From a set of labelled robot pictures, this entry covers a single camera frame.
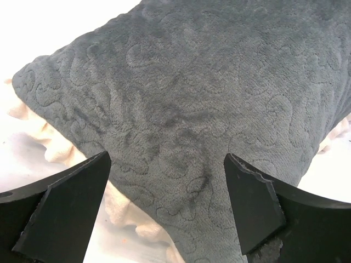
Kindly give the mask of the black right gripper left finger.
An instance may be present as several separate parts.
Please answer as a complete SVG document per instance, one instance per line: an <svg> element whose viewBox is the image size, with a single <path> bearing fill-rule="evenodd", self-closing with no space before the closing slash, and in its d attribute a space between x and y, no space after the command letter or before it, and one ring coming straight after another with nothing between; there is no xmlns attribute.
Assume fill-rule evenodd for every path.
<svg viewBox="0 0 351 263"><path fill-rule="evenodd" d="M1 193L1 262L83 262L110 174L101 152Z"/></svg>

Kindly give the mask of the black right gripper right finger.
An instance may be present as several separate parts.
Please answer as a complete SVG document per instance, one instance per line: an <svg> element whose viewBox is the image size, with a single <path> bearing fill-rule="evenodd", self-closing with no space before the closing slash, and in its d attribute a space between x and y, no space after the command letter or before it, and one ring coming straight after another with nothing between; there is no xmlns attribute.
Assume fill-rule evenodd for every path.
<svg viewBox="0 0 351 263"><path fill-rule="evenodd" d="M350 204L303 191L233 154L225 176L248 262L350 262Z"/></svg>

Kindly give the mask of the grey and cream pillowcase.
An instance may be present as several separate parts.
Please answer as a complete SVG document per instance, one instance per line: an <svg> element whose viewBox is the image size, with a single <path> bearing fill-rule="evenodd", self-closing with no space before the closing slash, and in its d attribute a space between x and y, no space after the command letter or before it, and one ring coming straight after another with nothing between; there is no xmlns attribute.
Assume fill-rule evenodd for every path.
<svg viewBox="0 0 351 263"><path fill-rule="evenodd" d="M246 262L225 156L299 184L350 116L350 1L141 1L8 89L48 161L109 153L113 224L170 262Z"/></svg>

